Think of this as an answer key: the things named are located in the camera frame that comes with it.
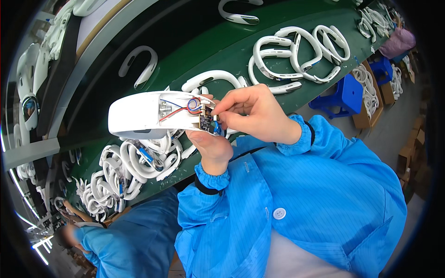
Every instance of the blue plastic stool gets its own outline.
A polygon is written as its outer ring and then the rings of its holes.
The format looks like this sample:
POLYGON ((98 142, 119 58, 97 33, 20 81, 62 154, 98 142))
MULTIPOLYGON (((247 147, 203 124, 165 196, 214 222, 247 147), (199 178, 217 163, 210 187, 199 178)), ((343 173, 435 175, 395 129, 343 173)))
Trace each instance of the blue plastic stool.
POLYGON ((386 57, 380 57, 379 60, 369 62, 369 67, 374 73, 377 85, 381 86, 392 80, 392 66, 386 57))
POLYGON ((329 119, 348 117, 360 113, 363 102, 362 85, 348 73, 337 83, 337 90, 333 95, 316 97, 309 102, 312 109, 320 109, 329 115, 329 119), (339 106, 340 112, 334 114, 328 109, 330 106, 339 106))

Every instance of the blue wire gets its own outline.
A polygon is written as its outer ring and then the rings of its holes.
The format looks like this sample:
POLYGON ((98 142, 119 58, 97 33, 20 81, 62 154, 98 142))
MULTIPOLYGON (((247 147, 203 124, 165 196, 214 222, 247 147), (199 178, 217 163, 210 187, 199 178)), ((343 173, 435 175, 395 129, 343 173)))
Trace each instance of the blue wire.
POLYGON ((198 106, 198 102, 196 101, 196 99, 191 99, 191 100, 189 100, 189 102, 187 103, 187 109, 189 109, 190 111, 196 111, 196 110, 201 109, 202 106, 196 107, 196 108, 194 108, 194 109, 190 108, 190 102, 191 102, 191 101, 195 101, 196 106, 198 106))
POLYGON ((165 101, 165 102, 168 102, 168 103, 171 103, 171 104, 173 104, 173 105, 176 105, 177 107, 179 107, 179 108, 183 108, 182 106, 179 106, 179 105, 177 105, 176 103, 173 103, 173 102, 171 102, 171 101, 166 101, 166 100, 163 100, 163 99, 161 99, 162 101, 165 101))

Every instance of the circuit board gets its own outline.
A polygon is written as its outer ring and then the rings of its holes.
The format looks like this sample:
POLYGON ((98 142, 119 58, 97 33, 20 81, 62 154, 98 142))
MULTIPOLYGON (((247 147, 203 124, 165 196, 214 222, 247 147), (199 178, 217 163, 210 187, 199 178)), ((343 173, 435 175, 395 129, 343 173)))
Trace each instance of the circuit board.
POLYGON ((210 115, 212 108, 202 105, 201 115, 199 116, 199 128, 213 134, 214 127, 212 126, 213 117, 210 115))

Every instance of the black hair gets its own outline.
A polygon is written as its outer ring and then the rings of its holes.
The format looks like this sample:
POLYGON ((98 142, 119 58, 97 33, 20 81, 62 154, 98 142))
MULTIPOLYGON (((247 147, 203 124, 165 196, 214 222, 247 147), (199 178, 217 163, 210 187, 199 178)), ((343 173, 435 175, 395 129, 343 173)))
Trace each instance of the black hair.
POLYGON ((64 230, 66 229, 66 226, 62 226, 60 228, 58 228, 55 232, 54 232, 54 239, 56 240, 56 242, 62 246, 65 249, 71 249, 71 245, 68 243, 68 241, 66 240, 65 234, 64 234, 64 230))

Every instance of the blue anti-static jacket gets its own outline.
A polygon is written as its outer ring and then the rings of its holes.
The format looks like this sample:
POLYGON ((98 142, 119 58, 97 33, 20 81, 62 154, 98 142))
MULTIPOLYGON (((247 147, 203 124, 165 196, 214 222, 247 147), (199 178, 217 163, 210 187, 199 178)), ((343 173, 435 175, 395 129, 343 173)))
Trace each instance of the blue anti-static jacket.
POLYGON ((271 229, 302 249, 362 277, 377 277, 402 234, 406 204, 396 174, 364 143, 322 116, 294 145, 238 137, 220 176, 195 167, 199 181, 178 194, 183 230, 175 248, 187 277, 263 277, 271 229), (273 212, 284 208, 277 220, 273 212))
POLYGON ((177 190, 170 187, 133 207, 108 229, 83 226, 75 236, 85 257, 101 278, 162 278, 168 276, 177 222, 177 190))

